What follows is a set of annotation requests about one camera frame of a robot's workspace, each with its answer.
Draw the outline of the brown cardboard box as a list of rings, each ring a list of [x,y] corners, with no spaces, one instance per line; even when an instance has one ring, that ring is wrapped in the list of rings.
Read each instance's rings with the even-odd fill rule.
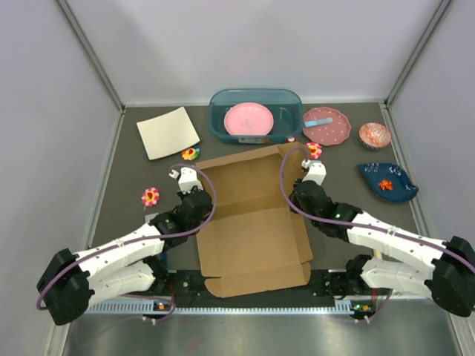
[[[219,297],[309,282],[313,259],[300,214],[284,197],[303,177],[303,145],[266,146],[199,162],[217,192],[210,223],[197,233],[205,286]]]

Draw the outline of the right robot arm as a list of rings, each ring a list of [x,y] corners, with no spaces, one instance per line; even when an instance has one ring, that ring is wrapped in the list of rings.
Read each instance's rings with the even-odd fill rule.
[[[451,314],[474,311],[474,249],[458,236],[448,241],[413,234],[387,224],[353,205],[333,202],[312,180],[297,179],[290,209],[328,237],[380,251],[390,261],[357,257],[347,264],[348,288],[393,289],[431,299]]]

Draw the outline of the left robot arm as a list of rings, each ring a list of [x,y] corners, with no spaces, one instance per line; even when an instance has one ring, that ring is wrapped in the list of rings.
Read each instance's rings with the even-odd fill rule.
[[[125,236],[83,251],[56,252],[36,284],[36,308],[63,326],[111,298],[164,292],[168,273],[160,255],[195,236],[216,210],[215,190],[194,185],[178,195],[179,205]]]

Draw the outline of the red pink flower toy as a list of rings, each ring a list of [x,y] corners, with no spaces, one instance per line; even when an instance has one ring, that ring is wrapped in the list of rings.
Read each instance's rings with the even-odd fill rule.
[[[160,191],[155,187],[145,189],[141,196],[141,202],[146,208],[155,206],[159,200]]]

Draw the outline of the multicolour flower toy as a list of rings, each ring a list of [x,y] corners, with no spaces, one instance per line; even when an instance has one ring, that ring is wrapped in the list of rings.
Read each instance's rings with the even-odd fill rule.
[[[181,153],[181,157],[185,161],[194,161],[199,156],[200,156],[200,149],[198,147],[188,148]]]

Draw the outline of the pink polka dot plate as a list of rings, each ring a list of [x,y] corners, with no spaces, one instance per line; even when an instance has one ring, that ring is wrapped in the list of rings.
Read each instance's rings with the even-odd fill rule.
[[[303,134],[311,142],[323,146],[340,145],[349,138],[351,132],[351,124],[341,111],[328,107],[313,108],[304,114],[303,121],[327,117],[332,117],[333,122],[313,128],[303,127]]]

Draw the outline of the white square plate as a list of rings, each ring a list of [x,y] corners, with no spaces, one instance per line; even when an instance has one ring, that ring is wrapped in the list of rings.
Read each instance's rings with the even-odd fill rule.
[[[184,107],[137,123],[149,160],[180,153],[200,142],[200,137]]]

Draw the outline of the blue pink spoon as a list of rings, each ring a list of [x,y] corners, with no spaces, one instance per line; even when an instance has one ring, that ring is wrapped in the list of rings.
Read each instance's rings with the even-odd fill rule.
[[[323,118],[323,119],[313,119],[313,120],[305,121],[304,122],[304,127],[305,128],[313,128],[313,127],[320,126],[320,125],[328,125],[332,122],[333,122],[332,117],[327,117],[327,118]]]

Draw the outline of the teal plastic basin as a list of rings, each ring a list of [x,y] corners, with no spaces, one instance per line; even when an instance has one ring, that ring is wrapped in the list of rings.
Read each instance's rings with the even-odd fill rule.
[[[225,89],[210,99],[207,123],[226,144],[281,144],[302,132],[303,104],[287,89]]]

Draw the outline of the red orange candy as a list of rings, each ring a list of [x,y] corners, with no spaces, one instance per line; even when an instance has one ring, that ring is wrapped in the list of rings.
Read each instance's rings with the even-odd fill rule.
[[[379,187],[382,191],[392,191],[393,190],[393,182],[389,179],[383,179],[379,182]]]

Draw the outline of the pink round plate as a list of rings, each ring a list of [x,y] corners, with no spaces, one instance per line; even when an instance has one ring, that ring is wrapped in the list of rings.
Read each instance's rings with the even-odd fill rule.
[[[274,116],[267,107],[255,102],[232,106],[224,116],[226,132],[234,136],[265,136],[274,126]]]

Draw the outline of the wooden stick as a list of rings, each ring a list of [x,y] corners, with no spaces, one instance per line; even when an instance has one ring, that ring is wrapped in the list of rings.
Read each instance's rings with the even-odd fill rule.
[[[373,256],[379,260],[383,259],[382,253],[378,250],[373,249]]]

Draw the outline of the dark blue leaf dish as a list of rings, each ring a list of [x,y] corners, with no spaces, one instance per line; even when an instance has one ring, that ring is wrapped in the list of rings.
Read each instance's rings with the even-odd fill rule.
[[[410,202],[419,192],[406,171],[399,165],[387,162],[358,164],[357,169],[370,190],[388,203]]]

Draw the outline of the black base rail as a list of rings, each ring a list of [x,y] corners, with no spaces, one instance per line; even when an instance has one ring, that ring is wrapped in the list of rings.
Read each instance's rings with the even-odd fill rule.
[[[152,286],[147,291],[133,291],[132,294],[141,297],[173,297],[182,303],[197,298],[222,299],[216,293],[210,292],[205,286],[205,278],[198,271],[170,273],[159,285]],[[361,279],[349,275],[346,271],[312,270],[309,282],[302,286],[264,289],[224,299],[255,302],[272,298],[282,300],[285,296],[293,298],[296,294],[343,299],[350,295],[371,295],[374,292]]]

